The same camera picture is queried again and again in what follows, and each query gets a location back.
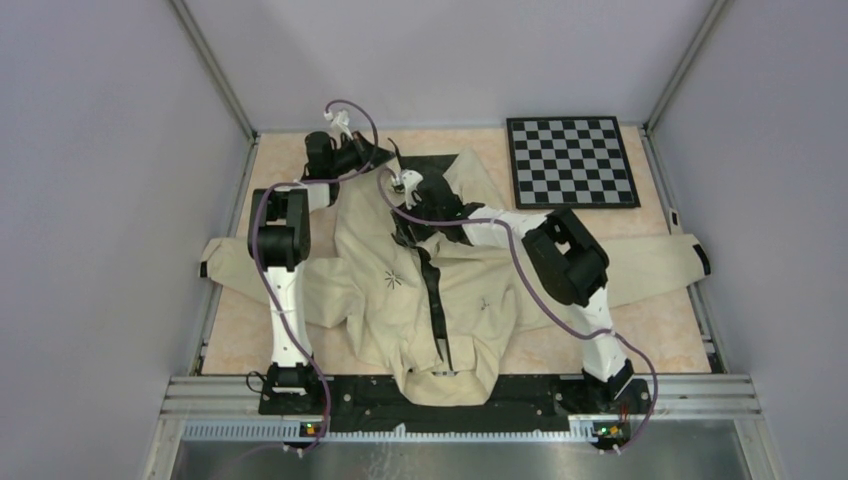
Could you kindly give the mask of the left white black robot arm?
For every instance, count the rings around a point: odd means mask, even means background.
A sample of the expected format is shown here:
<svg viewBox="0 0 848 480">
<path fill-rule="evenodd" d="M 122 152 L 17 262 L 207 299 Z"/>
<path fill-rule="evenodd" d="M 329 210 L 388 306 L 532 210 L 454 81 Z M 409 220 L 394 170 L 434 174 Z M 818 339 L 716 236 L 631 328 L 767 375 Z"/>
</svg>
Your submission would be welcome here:
<svg viewBox="0 0 848 480">
<path fill-rule="evenodd" d="M 396 154 L 360 132 L 336 140 L 325 132 L 306 136 L 301 177 L 253 192 L 247 248 L 269 300 L 272 353 L 263 394 L 282 394 L 297 413 L 319 404 L 321 372 L 306 332 L 304 274 L 311 252 L 310 214 L 332 206 L 341 183 Z"/>
</svg>

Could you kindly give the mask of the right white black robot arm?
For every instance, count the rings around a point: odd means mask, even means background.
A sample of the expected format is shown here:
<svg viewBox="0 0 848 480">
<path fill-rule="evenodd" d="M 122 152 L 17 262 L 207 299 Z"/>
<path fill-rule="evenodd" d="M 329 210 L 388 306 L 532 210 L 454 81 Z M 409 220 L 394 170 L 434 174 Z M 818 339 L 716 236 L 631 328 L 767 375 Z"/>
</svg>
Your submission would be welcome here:
<svg viewBox="0 0 848 480">
<path fill-rule="evenodd" d="M 581 331 L 566 330 L 586 344 L 582 373 L 589 404 L 612 412 L 627 397 L 634 371 L 619 345 L 608 303 L 610 260 L 598 241 L 569 209 L 521 214 L 465 203 L 440 176 L 403 169 L 389 175 L 403 202 L 392 209 L 396 238 L 416 246 L 436 233 L 470 247 L 507 250 L 520 280 L 537 305 L 543 303 L 530 282 L 569 309 Z"/>
</svg>

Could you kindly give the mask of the cream zip-up jacket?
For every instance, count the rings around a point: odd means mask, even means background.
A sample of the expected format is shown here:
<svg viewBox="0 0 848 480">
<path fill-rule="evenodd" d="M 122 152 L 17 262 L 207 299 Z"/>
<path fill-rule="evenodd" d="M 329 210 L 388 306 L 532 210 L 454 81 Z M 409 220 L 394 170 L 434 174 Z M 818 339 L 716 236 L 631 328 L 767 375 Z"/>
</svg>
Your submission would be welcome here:
<svg viewBox="0 0 848 480">
<path fill-rule="evenodd" d="M 448 160 L 446 180 L 462 199 L 502 206 L 483 164 L 466 149 Z M 447 346 L 456 375 L 437 353 L 432 327 L 440 320 L 430 307 L 419 250 L 398 245 L 388 205 L 377 190 L 377 173 L 341 186 L 334 232 L 337 257 L 305 262 L 306 324 L 343 325 L 345 340 L 361 361 L 387 368 L 402 392 L 432 397 L 439 377 L 452 390 L 488 390 L 513 334 L 553 326 L 523 286 L 510 253 L 501 248 L 450 242 L 441 233 L 419 248 L 430 255 L 439 279 Z M 201 256 L 209 278 L 265 305 L 269 300 L 242 238 L 214 238 Z M 601 241 L 610 256 L 610 307 L 639 302 L 706 278 L 691 234 Z"/>
</svg>

